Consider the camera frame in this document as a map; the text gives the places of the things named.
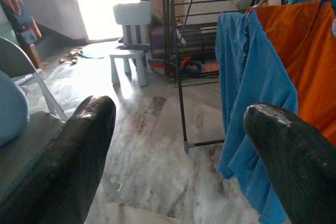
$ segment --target clothes drying rack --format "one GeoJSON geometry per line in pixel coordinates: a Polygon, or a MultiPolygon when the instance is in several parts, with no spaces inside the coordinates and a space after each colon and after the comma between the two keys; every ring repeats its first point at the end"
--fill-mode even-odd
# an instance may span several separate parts
{"type": "MultiPolygon", "coordinates": [[[[186,153],[188,153],[188,150],[193,147],[198,146],[205,146],[205,145],[213,145],[213,144],[220,144],[224,143],[224,139],[221,140],[213,140],[213,141],[206,141],[206,142],[197,142],[197,143],[190,143],[188,142],[187,138],[187,131],[186,131],[186,120],[185,120],[185,111],[184,111],[184,99],[183,99],[183,87],[189,87],[189,86],[195,86],[195,85],[201,85],[201,84],[210,84],[210,83],[218,83],[218,71],[213,72],[206,72],[206,73],[200,73],[200,74],[184,74],[181,75],[180,71],[180,63],[181,59],[185,58],[186,55],[192,55],[192,56],[198,56],[200,54],[215,54],[214,52],[214,46],[215,46],[215,38],[216,38],[216,26],[217,23],[204,23],[204,24],[193,24],[188,25],[187,19],[191,16],[204,16],[204,15],[219,15],[221,12],[208,12],[208,13],[200,13],[200,14],[190,14],[191,6],[192,4],[201,4],[201,3],[211,3],[211,2],[223,2],[223,1],[232,1],[232,0],[207,0],[207,1],[193,1],[189,0],[185,3],[174,3],[174,0],[163,0],[163,14],[164,14],[164,36],[165,36],[165,60],[166,62],[172,62],[174,61],[176,65],[176,74],[175,74],[175,81],[178,88],[178,96],[180,100],[180,110],[181,110],[181,121],[182,121],[182,130],[183,130],[183,143],[184,143],[184,150],[186,153]],[[186,15],[183,15],[184,17],[184,24],[183,25],[177,25],[176,24],[176,16],[175,16],[175,6],[177,5],[187,5],[187,13],[186,15]],[[185,43],[182,42],[182,38],[184,36],[187,36],[187,33],[190,33],[187,31],[188,28],[201,28],[202,31],[207,31],[205,36],[203,34],[200,34],[200,37],[202,38],[201,42],[191,42],[191,43],[185,43]],[[187,52],[184,53],[181,51],[181,48],[186,47],[195,47],[195,46],[202,46],[201,52],[187,52]],[[204,50],[205,46],[211,46],[210,49],[204,50]],[[183,84],[182,80],[184,78],[203,78],[203,77],[213,77],[217,78],[217,80],[211,80],[206,81],[202,83],[187,83],[183,84]]],[[[256,0],[251,0],[251,5],[254,5],[254,2],[256,0]]],[[[237,10],[228,10],[225,12],[237,12],[237,10]]]]}

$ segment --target wall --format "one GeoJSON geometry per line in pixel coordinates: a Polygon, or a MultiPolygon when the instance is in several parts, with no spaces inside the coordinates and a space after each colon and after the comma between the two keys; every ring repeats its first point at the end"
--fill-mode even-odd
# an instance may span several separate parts
{"type": "Polygon", "coordinates": [[[1,5],[0,5],[0,26],[1,25],[7,25],[9,24],[9,21],[6,17],[6,14],[4,13],[4,10],[2,9],[1,5]]]}
{"type": "MultiPolygon", "coordinates": [[[[193,4],[191,7],[190,14],[198,13],[212,13],[212,12],[223,12],[225,10],[237,10],[236,7],[237,1],[221,1],[213,3],[202,3],[202,4],[193,4]]],[[[187,12],[188,6],[185,5],[185,14],[187,12]]],[[[211,14],[204,16],[192,16],[188,18],[188,24],[199,24],[199,23],[210,23],[217,22],[219,14],[211,14]]]]}
{"type": "Polygon", "coordinates": [[[37,23],[71,39],[87,39],[77,0],[22,0],[37,23]]]}

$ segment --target marble floor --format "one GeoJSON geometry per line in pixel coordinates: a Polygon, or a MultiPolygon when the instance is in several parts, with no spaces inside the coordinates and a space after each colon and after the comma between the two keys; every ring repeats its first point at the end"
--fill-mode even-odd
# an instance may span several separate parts
{"type": "MultiPolygon", "coordinates": [[[[132,77],[127,77],[122,62],[117,65],[119,86],[111,84],[108,57],[80,59],[72,66],[51,64],[44,74],[45,83],[67,115],[89,95],[108,95],[118,109],[104,174],[86,224],[116,223],[109,217],[114,203],[182,224],[258,223],[258,215],[244,200],[237,181],[223,181],[216,172],[221,145],[184,152],[174,83],[150,74],[149,85],[140,88],[134,66],[132,77]]],[[[31,113],[47,110],[37,84],[24,87],[29,90],[31,113]]],[[[189,141],[223,138],[218,83],[186,87],[184,98],[189,141]]]]}

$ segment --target blue pillow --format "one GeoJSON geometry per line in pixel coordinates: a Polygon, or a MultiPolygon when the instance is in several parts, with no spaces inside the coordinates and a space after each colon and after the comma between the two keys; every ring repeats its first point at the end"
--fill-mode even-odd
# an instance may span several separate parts
{"type": "Polygon", "coordinates": [[[0,147],[24,132],[28,118],[25,94],[8,75],[0,71],[0,147]]]}

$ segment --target stair step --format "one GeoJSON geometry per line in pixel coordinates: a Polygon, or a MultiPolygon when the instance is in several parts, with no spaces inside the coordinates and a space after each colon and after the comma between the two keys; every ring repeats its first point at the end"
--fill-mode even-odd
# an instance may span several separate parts
{"type": "Polygon", "coordinates": [[[115,203],[108,203],[106,212],[110,224],[181,224],[177,219],[115,203]]]}

